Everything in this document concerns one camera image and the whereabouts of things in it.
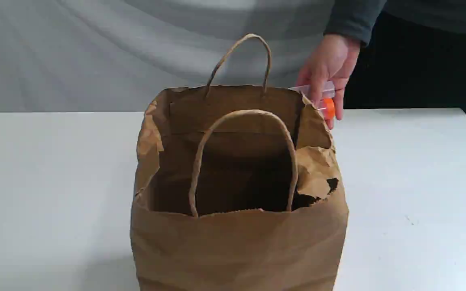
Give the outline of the person's hand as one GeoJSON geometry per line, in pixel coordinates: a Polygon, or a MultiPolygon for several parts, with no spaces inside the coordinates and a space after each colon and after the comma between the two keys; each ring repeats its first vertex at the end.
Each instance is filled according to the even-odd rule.
{"type": "Polygon", "coordinates": [[[338,34],[325,34],[301,68],[296,85],[309,85],[308,98],[315,105],[322,99],[328,81],[333,83],[335,118],[341,121],[346,85],[354,71],[361,42],[338,34]]]}

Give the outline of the grey sleeved forearm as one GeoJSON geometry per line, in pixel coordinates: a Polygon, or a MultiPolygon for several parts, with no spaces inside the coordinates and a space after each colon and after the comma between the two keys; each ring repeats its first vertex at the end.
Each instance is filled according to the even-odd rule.
{"type": "Polygon", "coordinates": [[[335,0],[324,34],[341,35],[367,46],[386,0],[335,0]]]}

